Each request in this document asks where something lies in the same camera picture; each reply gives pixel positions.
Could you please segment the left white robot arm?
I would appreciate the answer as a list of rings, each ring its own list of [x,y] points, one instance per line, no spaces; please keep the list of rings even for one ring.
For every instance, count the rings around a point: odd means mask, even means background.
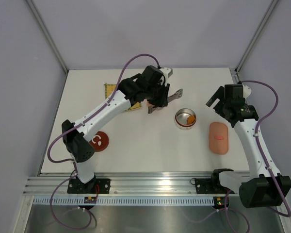
[[[146,100],[154,111],[181,98],[182,89],[172,95],[168,94],[170,84],[167,80],[172,74],[170,68],[147,66],[142,73],[121,80],[112,94],[82,119],[62,123],[63,143],[72,157],[78,188],[82,192],[90,193],[95,188],[96,176],[90,160],[96,150],[90,142],[97,132],[136,103]]]

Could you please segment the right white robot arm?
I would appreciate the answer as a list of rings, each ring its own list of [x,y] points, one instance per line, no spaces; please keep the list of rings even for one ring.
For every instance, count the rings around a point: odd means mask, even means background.
[[[245,101],[250,94],[251,89],[244,83],[226,84],[206,103],[236,132],[250,172],[250,178],[246,179],[232,169],[215,169],[210,186],[215,192],[229,189],[238,194],[246,208],[274,209],[287,203],[285,197],[291,189],[291,179],[281,175],[268,152],[260,129],[263,119],[259,118],[255,107]]]

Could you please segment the orange fried food piece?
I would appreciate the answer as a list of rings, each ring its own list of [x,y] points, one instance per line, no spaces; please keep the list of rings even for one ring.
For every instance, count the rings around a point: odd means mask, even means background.
[[[196,121],[196,117],[194,115],[191,115],[189,116],[187,119],[186,119],[186,124],[187,125],[192,125],[194,124]]]

